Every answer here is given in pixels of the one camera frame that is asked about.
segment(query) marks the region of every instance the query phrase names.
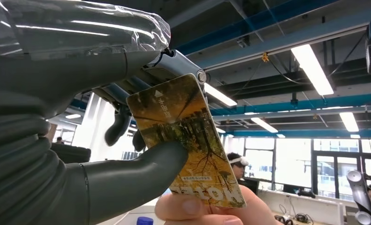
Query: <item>vr headset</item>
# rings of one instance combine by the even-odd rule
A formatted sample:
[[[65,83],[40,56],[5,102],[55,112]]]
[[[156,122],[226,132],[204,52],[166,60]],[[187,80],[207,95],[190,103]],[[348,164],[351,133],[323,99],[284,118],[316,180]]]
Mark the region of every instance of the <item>vr headset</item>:
[[[236,166],[239,166],[239,167],[245,167],[245,166],[249,165],[249,162],[247,161],[246,157],[243,157],[243,156],[240,157],[240,158],[230,160],[229,163],[231,165],[235,164]]]

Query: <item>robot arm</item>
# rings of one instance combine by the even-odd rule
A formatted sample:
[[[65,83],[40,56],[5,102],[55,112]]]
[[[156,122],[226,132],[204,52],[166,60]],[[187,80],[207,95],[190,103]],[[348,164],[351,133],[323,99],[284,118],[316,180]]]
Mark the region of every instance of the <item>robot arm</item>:
[[[149,74],[153,74],[155,71],[159,70],[164,70],[166,73],[170,73],[175,77],[185,74],[194,74],[197,77],[197,80],[199,81],[199,84],[201,85],[203,93],[206,97],[206,93],[204,91],[206,73],[203,69],[194,64],[177,50],[163,50],[160,56],[148,63],[145,67],[147,70],[145,70],[145,68],[142,68],[141,70],[144,73]],[[129,78],[129,80],[136,86],[136,90],[138,91],[151,87],[149,84],[136,76]],[[126,132],[131,120],[131,114],[126,106],[126,98],[129,96],[129,94],[124,89],[124,87],[121,87],[116,83],[111,83],[104,87],[98,87],[93,90],[94,93],[102,98],[108,99],[108,101],[110,101],[116,109],[115,121],[107,130],[105,135],[105,141],[109,146],[114,145]],[[142,150],[145,147],[145,143],[140,132],[137,131],[133,138],[136,150]]]
[[[366,180],[371,180],[371,176],[362,174],[359,171],[350,171],[347,174],[354,201],[359,208],[355,214],[356,220],[361,225],[371,225],[371,200],[368,195]]]
[[[43,136],[45,120],[77,93],[139,82],[131,76],[160,57],[169,37],[159,16],[124,7],[0,0],[0,225],[97,224],[168,188],[187,161],[180,144],[155,146],[132,161],[66,165]],[[129,118],[122,98],[111,97],[118,120]],[[115,142],[128,121],[107,140]]]

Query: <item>silver screw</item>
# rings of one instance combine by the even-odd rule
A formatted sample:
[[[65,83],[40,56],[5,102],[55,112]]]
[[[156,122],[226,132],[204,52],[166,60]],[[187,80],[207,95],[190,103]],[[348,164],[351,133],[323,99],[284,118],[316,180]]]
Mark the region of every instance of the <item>silver screw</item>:
[[[199,71],[198,74],[197,74],[197,79],[199,82],[201,83],[204,83],[206,82],[206,73],[204,73],[204,71]]]

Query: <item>card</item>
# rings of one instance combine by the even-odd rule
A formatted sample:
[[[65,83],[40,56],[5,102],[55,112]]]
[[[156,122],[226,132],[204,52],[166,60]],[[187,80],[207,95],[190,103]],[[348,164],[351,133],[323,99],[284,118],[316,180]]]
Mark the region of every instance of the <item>card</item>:
[[[178,141],[188,150],[188,161],[170,186],[173,193],[195,195],[208,205],[246,206],[194,75],[133,94],[127,103],[148,148]]]

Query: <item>ceiling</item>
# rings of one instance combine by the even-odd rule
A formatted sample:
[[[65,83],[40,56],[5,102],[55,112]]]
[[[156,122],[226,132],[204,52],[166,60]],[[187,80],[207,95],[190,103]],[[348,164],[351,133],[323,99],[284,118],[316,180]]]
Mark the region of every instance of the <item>ceiling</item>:
[[[366,70],[362,37],[371,20],[371,0],[154,0],[147,4],[140,0],[97,1],[153,12],[172,24],[170,47],[205,68],[208,83],[237,102],[235,107],[226,107],[208,96],[213,116],[231,116],[216,122],[228,134],[272,136],[243,118],[244,113],[371,105],[371,74]],[[246,45],[240,46],[239,39]],[[326,75],[337,68],[329,80],[333,95],[318,95],[298,68],[290,48],[286,49],[303,42],[311,43]],[[261,60],[265,51],[270,62]],[[89,95],[76,96],[71,110],[83,116]],[[236,115],[243,119],[233,119]],[[362,136],[371,137],[367,132],[371,130],[371,112],[355,113],[355,118],[364,131]],[[304,130],[349,136],[343,132],[345,127],[338,113],[264,119],[282,133],[294,131],[294,137],[302,136]]]

